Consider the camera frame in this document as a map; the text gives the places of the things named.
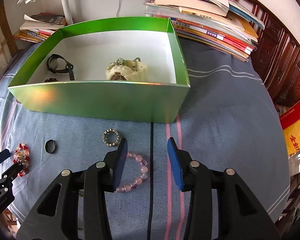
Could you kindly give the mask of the blue striped bed sheet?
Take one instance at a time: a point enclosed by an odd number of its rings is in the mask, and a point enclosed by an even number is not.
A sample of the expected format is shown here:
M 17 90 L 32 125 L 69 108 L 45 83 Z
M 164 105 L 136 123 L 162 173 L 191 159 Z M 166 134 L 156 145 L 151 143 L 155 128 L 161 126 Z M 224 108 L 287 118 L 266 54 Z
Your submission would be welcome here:
M 11 213 L 23 221 L 63 170 L 84 170 L 110 151 L 102 133 L 117 129 L 130 151 L 146 158 L 147 180 L 129 193 L 106 195 L 114 239 L 182 239 L 190 194 L 178 190 L 167 140 L 206 167 L 233 168 L 277 220 L 290 184 L 279 117 L 260 77 L 242 62 L 203 44 L 181 39 L 190 91 L 172 124 L 149 124 L 55 115 L 25 109 L 8 85 L 33 49 L 11 64 L 0 81 L 0 151 L 24 143 L 30 172 L 13 183 Z

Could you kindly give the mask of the right book stack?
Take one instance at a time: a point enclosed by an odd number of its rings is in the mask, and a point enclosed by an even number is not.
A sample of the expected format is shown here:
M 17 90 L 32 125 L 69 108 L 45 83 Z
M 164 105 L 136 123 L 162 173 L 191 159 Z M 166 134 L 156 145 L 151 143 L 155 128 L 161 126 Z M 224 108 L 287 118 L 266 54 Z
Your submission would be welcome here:
M 145 0 L 146 13 L 168 18 L 184 38 L 247 62 L 264 23 L 236 0 Z

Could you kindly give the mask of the book stack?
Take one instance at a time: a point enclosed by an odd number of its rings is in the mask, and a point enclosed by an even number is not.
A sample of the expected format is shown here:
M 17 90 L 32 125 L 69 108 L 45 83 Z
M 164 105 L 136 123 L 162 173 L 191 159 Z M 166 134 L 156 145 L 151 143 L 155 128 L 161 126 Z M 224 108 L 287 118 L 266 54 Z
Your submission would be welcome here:
M 236 0 L 145 0 L 146 13 L 168 18 L 184 38 L 247 62 L 264 23 Z
M 47 40 L 58 29 L 66 26 L 66 19 L 62 15 L 41 12 L 36 15 L 24 15 L 24 23 L 13 35 L 14 38 L 39 43 Z

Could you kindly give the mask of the red yellow gift bag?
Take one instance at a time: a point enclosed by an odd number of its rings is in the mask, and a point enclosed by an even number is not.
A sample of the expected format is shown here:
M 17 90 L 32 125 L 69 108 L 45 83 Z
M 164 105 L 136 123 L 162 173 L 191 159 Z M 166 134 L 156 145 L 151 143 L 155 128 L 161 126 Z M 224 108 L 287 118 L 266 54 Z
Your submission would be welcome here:
M 300 101 L 279 116 L 288 155 L 300 151 Z

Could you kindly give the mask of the green cardboard box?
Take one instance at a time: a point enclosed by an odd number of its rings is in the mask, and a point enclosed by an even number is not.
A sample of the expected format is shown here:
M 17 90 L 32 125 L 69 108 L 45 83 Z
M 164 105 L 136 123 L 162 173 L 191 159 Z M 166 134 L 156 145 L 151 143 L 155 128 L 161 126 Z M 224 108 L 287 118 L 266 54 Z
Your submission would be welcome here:
M 74 65 L 74 81 L 69 74 L 47 70 L 52 54 Z M 137 57 L 147 64 L 146 82 L 107 80 L 110 63 Z M 170 20 L 119 17 L 57 30 L 23 63 L 8 89 L 31 111 L 172 123 L 190 90 L 190 80 Z

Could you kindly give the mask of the left book stack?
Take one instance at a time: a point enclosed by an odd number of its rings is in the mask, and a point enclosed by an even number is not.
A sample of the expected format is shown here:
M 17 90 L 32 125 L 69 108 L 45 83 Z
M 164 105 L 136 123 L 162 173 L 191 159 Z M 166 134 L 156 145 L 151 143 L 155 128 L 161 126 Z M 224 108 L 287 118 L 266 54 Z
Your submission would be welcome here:
M 41 12 L 36 15 L 24 15 L 24 23 L 13 35 L 14 38 L 39 43 L 47 40 L 58 29 L 66 26 L 66 19 L 62 15 Z

